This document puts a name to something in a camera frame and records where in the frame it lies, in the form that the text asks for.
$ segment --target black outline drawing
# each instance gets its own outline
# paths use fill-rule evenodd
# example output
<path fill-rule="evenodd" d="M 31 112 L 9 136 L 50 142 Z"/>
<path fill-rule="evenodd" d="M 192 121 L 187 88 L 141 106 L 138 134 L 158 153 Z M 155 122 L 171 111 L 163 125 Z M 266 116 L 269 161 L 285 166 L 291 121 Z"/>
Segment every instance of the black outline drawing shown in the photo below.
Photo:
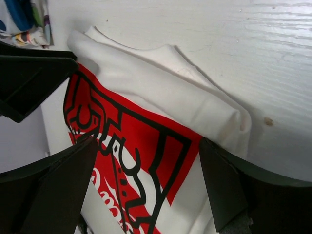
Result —
<path fill-rule="evenodd" d="M 120 208 L 120 212 L 121 212 L 121 217 L 122 217 L 122 226 L 123 226 L 123 230 L 126 232 L 126 224 L 125 224 L 125 215 L 127 215 L 128 220 L 131 224 L 131 226 L 134 229 L 138 229 L 140 227 L 141 224 L 145 223 L 145 224 L 149 224 L 149 229 L 148 229 L 148 234 L 152 234 L 156 225 L 156 221 L 161 209 L 161 206 L 166 198 L 166 195 L 168 194 L 171 186 L 173 185 L 175 179 L 178 176 L 178 173 L 182 167 L 182 164 L 187 156 L 187 153 L 190 149 L 191 143 L 192 141 L 181 135 L 180 133 L 164 126 L 161 125 L 151 119 L 148 119 L 142 115 L 140 115 L 139 113 L 133 112 L 129 109 L 127 109 L 126 107 L 122 106 L 121 104 L 117 103 L 116 101 L 114 101 L 113 99 L 111 99 L 109 96 L 107 96 L 106 94 L 104 94 L 102 91 L 100 91 L 99 89 L 96 88 L 96 86 L 86 77 L 86 75 L 81 72 L 78 71 L 74 74 L 74 76 L 77 76 L 77 79 L 73 79 L 71 78 L 67 87 L 67 91 L 66 91 L 66 96 L 65 96 L 65 102 L 64 102 L 64 117 L 65 117 L 65 121 L 66 124 L 69 128 L 69 130 L 71 131 L 71 133 L 73 135 L 76 135 L 76 129 L 73 130 L 70 126 L 71 123 L 76 122 L 77 126 L 80 128 L 79 132 L 82 131 L 84 129 L 87 129 L 91 126 L 92 124 L 92 119 L 93 117 L 95 117 L 95 119 L 98 120 L 97 123 L 97 127 L 92 129 L 91 131 L 88 131 L 87 133 L 85 133 L 83 136 L 81 136 L 82 138 L 94 135 L 94 137 L 97 137 L 99 135 L 99 133 L 102 132 L 102 135 L 100 137 L 99 140 L 99 151 L 104 155 L 104 156 L 111 156 L 112 157 L 112 163 L 113 163 L 113 167 L 114 167 L 114 176 L 115 176 L 115 181 L 116 181 L 116 191 L 117 191 L 117 199 L 118 199 L 118 203 L 119 203 L 119 208 Z M 76 99 L 76 95 L 77 95 L 77 91 L 78 91 L 78 87 L 80 85 L 81 80 L 86 81 L 89 86 L 90 86 L 90 97 L 91 97 L 91 101 L 93 102 L 94 105 L 97 105 L 101 110 L 102 110 L 102 115 L 101 113 L 97 113 L 96 111 L 94 111 L 91 106 L 89 105 L 89 112 L 90 112 L 90 119 L 88 121 L 88 123 L 86 124 L 82 124 L 79 121 L 79 114 L 80 114 L 80 110 L 81 110 L 81 106 L 78 107 L 78 111 L 77 111 L 77 115 L 74 118 L 68 119 L 68 115 L 69 113 L 75 109 L 75 99 Z M 69 93 L 69 87 L 71 87 L 72 85 L 75 86 L 74 89 L 74 95 L 73 95 L 73 99 L 72 100 L 68 100 L 68 93 Z M 110 102 L 117 110 L 118 110 L 118 122 L 113 121 L 112 119 L 108 118 L 105 114 L 105 108 L 101 105 L 101 103 L 93 97 L 92 92 L 97 93 L 98 95 L 100 95 L 103 99 L 107 100 L 108 102 Z M 71 107 L 65 109 L 65 104 L 67 102 L 71 102 Z M 155 155 L 153 155 L 152 157 L 153 162 L 151 164 L 151 166 L 148 169 L 148 172 L 150 173 L 155 189 L 156 189 L 156 204 L 153 210 L 153 213 L 151 216 L 149 217 L 137 217 L 135 221 L 133 221 L 130 218 L 129 215 L 129 209 L 135 206 L 140 206 L 140 205 L 144 205 L 146 203 L 146 192 L 145 189 L 141 183 L 141 181 L 139 180 L 137 173 L 139 172 L 140 168 L 141 168 L 141 158 L 140 158 L 140 153 L 139 153 L 139 149 L 135 148 L 135 158 L 136 158 L 136 164 L 133 168 L 128 169 L 126 168 L 126 166 L 123 164 L 122 161 L 122 149 L 123 146 L 125 144 L 126 139 L 123 137 L 122 139 L 120 139 L 116 134 L 113 134 L 112 139 L 109 142 L 109 145 L 107 146 L 106 149 L 103 149 L 102 147 L 102 142 L 106 139 L 106 136 L 108 134 L 108 131 L 110 129 L 110 126 L 113 125 L 116 129 L 118 129 L 119 131 L 122 130 L 121 127 L 121 120 L 122 120 L 122 115 L 130 115 L 136 119 L 138 119 L 139 121 L 142 121 L 145 124 L 148 124 L 149 126 L 157 129 L 159 131 L 159 138 L 158 138 L 158 143 L 157 143 L 157 149 L 155 152 Z M 166 144 L 166 139 L 167 136 L 170 136 L 172 138 L 174 138 L 175 140 L 179 141 L 183 147 L 182 150 L 180 152 L 180 155 L 178 157 L 178 160 L 174 166 L 174 169 L 169 177 L 169 180 L 167 182 L 167 184 L 165 185 L 165 187 L 163 188 L 163 190 L 160 190 L 160 182 L 158 179 L 158 176 L 156 174 L 156 170 L 158 168 L 158 166 L 160 165 L 162 158 L 163 158 L 163 153 L 164 153 L 164 148 L 165 148 L 165 144 Z M 125 202 L 125 214 L 124 214 L 124 210 L 122 208 L 122 203 L 121 203 L 121 199 L 126 199 L 126 196 L 124 196 L 125 193 L 122 192 L 122 188 L 120 185 L 120 181 L 118 181 L 118 172 L 117 172 L 117 167 L 115 164 L 115 158 L 113 155 L 113 145 L 115 142 L 119 143 L 119 152 L 118 152 L 118 156 L 119 156 L 119 161 L 120 161 L 120 166 L 122 171 L 129 176 L 133 176 L 134 181 L 137 184 L 137 187 L 139 188 L 139 196 L 140 198 L 134 199 L 134 200 L 128 200 Z"/>

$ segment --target white wood grain surface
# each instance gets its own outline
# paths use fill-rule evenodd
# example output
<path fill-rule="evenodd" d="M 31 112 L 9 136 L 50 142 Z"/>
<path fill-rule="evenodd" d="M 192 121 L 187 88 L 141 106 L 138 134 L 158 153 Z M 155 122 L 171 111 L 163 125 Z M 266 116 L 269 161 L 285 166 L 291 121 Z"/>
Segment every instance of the white wood grain surface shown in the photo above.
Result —
<path fill-rule="evenodd" d="M 90 25 L 134 48 L 176 45 L 250 111 L 248 160 L 312 181 L 312 0 L 50 0 L 49 11 L 51 49 Z M 64 92 L 42 107 L 52 153 L 67 144 Z"/>

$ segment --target blue object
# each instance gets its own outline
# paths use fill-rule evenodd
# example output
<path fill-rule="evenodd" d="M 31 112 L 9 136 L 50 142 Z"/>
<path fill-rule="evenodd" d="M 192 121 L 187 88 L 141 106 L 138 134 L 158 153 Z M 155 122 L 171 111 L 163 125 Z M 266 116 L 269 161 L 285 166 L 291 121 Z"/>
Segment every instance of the blue object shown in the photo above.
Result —
<path fill-rule="evenodd" d="M 33 11 L 30 0 L 4 0 L 12 20 L 19 30 L 28 31 L 34 25 Z"/>
<path fill-rule="evenodd" d="M 5 24 L 3 23 L 3 21 L 2 21 L 2 20 L 0 20 L 0 30 L 2 30 L 2 31 L 6 31 Z"/>

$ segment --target red graphic print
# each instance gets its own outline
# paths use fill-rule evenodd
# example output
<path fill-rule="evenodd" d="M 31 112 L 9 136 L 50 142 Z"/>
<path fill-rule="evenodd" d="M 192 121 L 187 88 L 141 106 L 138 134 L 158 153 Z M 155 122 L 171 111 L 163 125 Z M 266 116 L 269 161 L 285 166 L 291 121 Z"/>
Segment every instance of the red graphic print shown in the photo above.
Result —
<path fill-rule="evenodd" d="M 125 233 L 157 234 L 198 153 L 201 136 L 105 89 L 80 65 L 70 79 L 64 116 L 73 143 L 98 139 L 92 181 Z"/>

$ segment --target stain spot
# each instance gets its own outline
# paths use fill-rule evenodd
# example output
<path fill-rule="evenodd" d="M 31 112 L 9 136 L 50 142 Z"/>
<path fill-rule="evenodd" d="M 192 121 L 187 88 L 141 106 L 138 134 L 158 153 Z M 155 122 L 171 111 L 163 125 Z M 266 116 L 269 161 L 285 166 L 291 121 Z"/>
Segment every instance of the stain spot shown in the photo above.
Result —
<path fill-rule="evenodd" d="M 269 118 L 269 117 L 265 117 L 264 118 L 264 123 L 267 126 L 273 126 L 273 119 Z"/>

